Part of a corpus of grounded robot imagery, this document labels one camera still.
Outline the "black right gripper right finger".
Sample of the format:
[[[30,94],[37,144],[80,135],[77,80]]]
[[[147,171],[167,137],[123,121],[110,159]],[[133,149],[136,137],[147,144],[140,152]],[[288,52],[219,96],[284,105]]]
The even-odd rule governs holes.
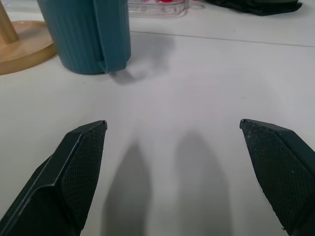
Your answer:
[[[257,181],[289,236],[315,236],[315,151],[294,131],[242,119]]]

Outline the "wooden stand with round base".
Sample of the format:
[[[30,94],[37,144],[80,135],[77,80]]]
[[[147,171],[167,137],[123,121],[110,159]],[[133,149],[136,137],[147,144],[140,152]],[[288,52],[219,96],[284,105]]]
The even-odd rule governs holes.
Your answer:
[[[23,71],[55,55],[44,21],[11,21],[0,1],[0,75]]]

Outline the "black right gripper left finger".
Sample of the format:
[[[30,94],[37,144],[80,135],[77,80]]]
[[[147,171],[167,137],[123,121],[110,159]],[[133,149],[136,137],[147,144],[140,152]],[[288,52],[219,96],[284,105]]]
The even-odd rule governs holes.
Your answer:
[[[93,201],[107,122],[68,132],[0,220],[0,236],[80,236]]]

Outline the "clear plastic container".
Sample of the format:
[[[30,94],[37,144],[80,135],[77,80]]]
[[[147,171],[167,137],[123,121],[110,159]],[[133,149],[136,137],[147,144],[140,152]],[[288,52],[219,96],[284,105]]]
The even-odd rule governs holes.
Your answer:
[[[127,0],[132,17],[173,18],[185,15],[189,0]]]

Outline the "black cloth item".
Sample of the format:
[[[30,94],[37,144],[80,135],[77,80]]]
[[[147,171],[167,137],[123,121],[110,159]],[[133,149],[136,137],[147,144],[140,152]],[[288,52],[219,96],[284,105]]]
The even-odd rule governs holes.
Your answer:
[[[299,0],[204,0],[209,4],[257,16],[295,12],[301,8]]]

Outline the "blue ribbed mug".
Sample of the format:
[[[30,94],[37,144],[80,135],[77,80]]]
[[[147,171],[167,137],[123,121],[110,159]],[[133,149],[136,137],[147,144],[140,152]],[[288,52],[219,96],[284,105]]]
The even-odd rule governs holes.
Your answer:
[[[78,74],[113,73],[131,56],[127,0],[37,0],[59,58]]]

